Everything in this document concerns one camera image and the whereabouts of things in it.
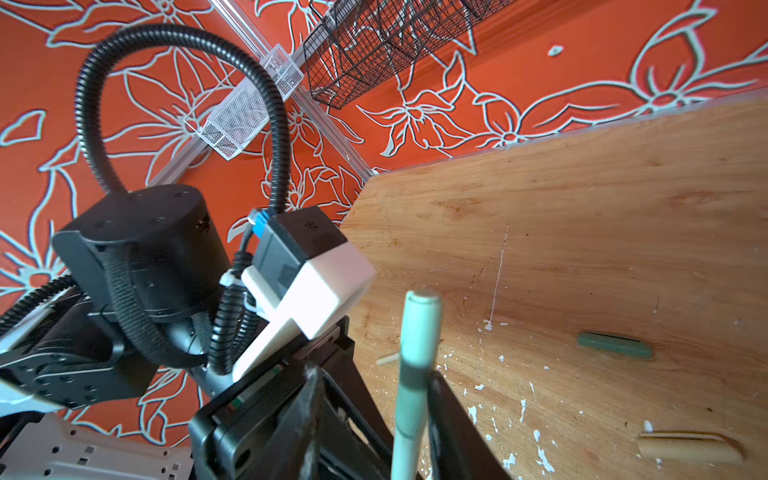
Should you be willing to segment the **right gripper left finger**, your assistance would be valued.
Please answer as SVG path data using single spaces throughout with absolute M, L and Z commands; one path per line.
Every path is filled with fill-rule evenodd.
M 305 368 L 305 383 L 278 427 L 242 479 L 316 479 L 318 432 L 322 426 L 324 384 L 320 368 Z

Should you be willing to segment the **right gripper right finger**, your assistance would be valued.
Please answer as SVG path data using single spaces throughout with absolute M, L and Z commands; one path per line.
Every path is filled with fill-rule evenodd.
M 433 479 L 509 479 L 438 371 L 430 374 L 427 405 Z

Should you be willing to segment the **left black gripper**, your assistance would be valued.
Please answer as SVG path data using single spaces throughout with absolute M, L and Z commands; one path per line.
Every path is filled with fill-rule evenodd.
M 350 321 L 298 335 L 189 425 L 194 479 L 387 479 L 393 435 L 354 361 Z

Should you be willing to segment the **light green pen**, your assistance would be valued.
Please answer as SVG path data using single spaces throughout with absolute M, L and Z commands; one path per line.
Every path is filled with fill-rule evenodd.
M 406 294 L 400 336 L 399 380 L 390 477 L 414 479 L 426 428 L 427 396 L 441 334 L 440 295 L 427 289 Z

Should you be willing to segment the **dark green pen cap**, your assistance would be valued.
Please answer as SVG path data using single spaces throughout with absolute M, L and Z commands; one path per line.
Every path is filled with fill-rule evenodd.
M 577 335 L 580 346 L 618 354 L 628 358 L 650 360 L 653 349 L 647 343 L 628 337 L 598 332 L 580 332 Z

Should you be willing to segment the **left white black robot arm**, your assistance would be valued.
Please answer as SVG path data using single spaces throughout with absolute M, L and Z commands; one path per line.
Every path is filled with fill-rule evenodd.
M 254 86 L 271 127 L 270 203 L 228 256 L 202 194 L 129 191 L 101 131 L 102 91 L 125 57 L 154 47 L 213 55 Z M 102 200 L 52 240 L 66 274 L 1 318 L 5 479 L 387 479 L 393 437 L 353 362 L 348 311 L 376 272 L 316 207 L 288 211 L 285 104 L 265 68 L 183 25 L 126 28 L 79 73 L 78 141 Z M 124 443 L 61 409 L 139 395 L 160 367 L 210 395 L 185 448 Z

